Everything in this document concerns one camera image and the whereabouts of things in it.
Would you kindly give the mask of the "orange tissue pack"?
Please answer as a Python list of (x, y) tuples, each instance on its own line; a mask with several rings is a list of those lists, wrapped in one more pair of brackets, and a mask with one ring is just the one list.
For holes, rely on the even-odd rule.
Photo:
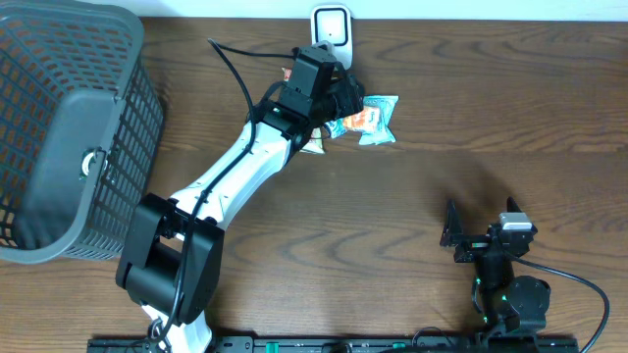
[(357, 114), (342, 119), (342, 126), (351, 131), (374, 133), (380, 124), (381, 110), (378, 107), (365, 106)]

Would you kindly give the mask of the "teal wet wipe packet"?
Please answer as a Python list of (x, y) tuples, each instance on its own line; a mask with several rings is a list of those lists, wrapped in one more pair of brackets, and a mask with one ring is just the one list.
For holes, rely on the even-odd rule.
[(380, 145), (394, 143), (396, 138), (389, 128), (393, 111), (398, 102), (397, 95), (370, 95), (364, 98), (365, 108), (378, 108), (379, 114), (373, 132), (363, 132), (360, 145)]

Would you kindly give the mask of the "yellow white snack bag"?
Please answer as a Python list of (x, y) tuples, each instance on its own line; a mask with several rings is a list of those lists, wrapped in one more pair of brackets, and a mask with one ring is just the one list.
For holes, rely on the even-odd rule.
[[(291, 76), (291, 68), (282, 67), (284, 81), (288, 82)], [(301, 149), (304, 153), (323, 155), (325, 153), (322, 140), (322, 131), (319, 127), (313, 129), (309, 141)]]

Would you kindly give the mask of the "teal tissue pack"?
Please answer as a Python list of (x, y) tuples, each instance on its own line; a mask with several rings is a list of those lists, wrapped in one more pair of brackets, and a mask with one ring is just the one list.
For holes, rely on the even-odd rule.
[(342, 123), (342, 119), (326, 122), (324, 123), (323, 128), (331, 139), (341, 137), (346, 133), (346, 128)]

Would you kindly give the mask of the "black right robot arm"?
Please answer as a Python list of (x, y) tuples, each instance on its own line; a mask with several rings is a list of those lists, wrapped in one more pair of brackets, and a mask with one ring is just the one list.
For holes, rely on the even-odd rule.
[(478, 339), (532, 336), (546, 327), (550, 305), (550, 286), (544, 280), (516, 276), (512, 263), (530, 251), (537, 228), (513, 198), (506, 210), (483, 234), (466, 234), (453, 201), (446, 204), (442, 247), (454, 249), (456, 263), (474, 265), (472, 303), (485, 318), (486, 328)]

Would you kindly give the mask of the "white barcode scanner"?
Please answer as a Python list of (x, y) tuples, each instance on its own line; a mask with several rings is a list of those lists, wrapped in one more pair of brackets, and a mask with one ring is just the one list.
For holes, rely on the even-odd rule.
[(351, 20), (351, 12), (343, 4), (319, 5), (310, 14), (312, 43), (331, 43), (333, 54), (347, 70), (353, 59)]

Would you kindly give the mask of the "dark grey plastic basket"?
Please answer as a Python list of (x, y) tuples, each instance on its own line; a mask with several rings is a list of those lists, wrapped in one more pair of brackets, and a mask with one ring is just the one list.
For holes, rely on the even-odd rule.
[(131, 11), (1, 5), (1, 257), (108, 260), (124, 247), (164, 127)]

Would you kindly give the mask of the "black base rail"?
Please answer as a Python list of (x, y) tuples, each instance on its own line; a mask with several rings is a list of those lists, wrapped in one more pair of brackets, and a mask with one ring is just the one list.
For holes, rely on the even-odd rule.
[(573, 338), (558, 336), (492, 339), (487, 346), (460, 336), (422, 335), (402, 338), (254, 338), (223, 336), (206, 349), (210, 353), (376, 353), (376, 352), (540, 352), (577, 353)]

